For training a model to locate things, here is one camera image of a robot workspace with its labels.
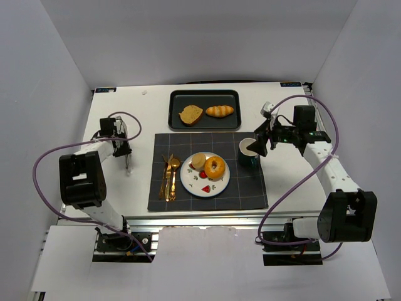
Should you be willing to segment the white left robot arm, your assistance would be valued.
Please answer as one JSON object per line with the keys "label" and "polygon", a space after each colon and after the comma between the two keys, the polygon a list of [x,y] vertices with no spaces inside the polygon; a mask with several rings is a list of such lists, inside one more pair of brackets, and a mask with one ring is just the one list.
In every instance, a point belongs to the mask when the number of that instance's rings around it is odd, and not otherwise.
{"label": "white left robot arm", "polygon": [[96,140],[82,150],[59,158],[60,193],[65,205],[78,209],[102,226],[127,232],[126,219],[107,201],[107,186],[102,162],[109,157],[123,157],[130,169],[132,148],[127,126],[120,116],[100,120]]}

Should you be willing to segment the orange glazed donut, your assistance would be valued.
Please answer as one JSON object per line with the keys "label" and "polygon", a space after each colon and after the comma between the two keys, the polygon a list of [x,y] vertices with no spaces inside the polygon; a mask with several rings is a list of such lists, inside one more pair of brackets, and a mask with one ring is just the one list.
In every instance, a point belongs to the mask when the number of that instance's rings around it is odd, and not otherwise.
{"label": "orange glazed donut", "polygon": [[220,179],[226,170],[225,161],[219,156],[208,158],[204,165],[206,176],[212,180]]}

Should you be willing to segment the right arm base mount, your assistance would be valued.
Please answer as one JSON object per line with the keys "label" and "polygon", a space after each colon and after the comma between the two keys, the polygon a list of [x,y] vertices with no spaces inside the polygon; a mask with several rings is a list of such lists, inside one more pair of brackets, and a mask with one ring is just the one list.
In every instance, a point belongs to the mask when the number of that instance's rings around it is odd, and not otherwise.
{"label": "right arm base mount", "polygon": [[[294,235],[293,224],[286,222],[283,229],[279,231],[262,231],[264,240],[275,243],[291,243],[306,240],[306,238],[297,238]],[[320,244],[313,243],[275,246],[262,243],[263,246],[263,264],[266,267],[288,267],[288,266],[307,266],[322,265],[323,260],[320,251]]]}

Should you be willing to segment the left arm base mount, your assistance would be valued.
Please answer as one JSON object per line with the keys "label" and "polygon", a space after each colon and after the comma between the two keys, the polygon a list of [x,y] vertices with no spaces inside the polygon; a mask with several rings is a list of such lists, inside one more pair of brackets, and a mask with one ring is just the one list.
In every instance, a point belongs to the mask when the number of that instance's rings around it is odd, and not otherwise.
{"label": "left arm base mount", "polygon": [[150,263],[156,254],[155,235],[151,232],[134,231],[131,235],[143,246],[149,257],[135,240],[116,233],[106,233],[95,228],[96,240],[92,256],[94,263]]}

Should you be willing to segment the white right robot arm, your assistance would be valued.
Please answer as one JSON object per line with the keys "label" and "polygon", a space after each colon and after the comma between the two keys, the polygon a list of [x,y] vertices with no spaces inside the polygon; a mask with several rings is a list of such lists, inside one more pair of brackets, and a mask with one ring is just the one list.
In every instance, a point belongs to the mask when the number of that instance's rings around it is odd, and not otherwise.
{"label": "white right robot arm", "polygon": [[284,226],[279,243],[322,240],[325,243],[365,242],[372,237],[377,197],[362,190],[348,175],[326,132],[317,129],[312,105],[294,107],[293,122],[283,125],[274,105],[267,102],[261,110],[266,118],[255,131],[257,140],[248,149],[261,156],[267,154],[267,143],[274,149],[278,143],[292,144],[316,172],[326,201],[316,218],[295,218]]}

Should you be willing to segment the small round bun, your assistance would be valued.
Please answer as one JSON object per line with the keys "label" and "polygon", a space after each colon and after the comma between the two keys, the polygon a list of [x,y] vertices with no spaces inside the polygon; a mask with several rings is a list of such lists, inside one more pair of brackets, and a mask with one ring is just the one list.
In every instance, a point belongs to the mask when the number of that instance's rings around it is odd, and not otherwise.
{"label": "small round bun", "polygon": [[206,155],[204,153],[196,153],[192,156],[191,164],[196,170],[201,170],[204,168],[206,163]]}

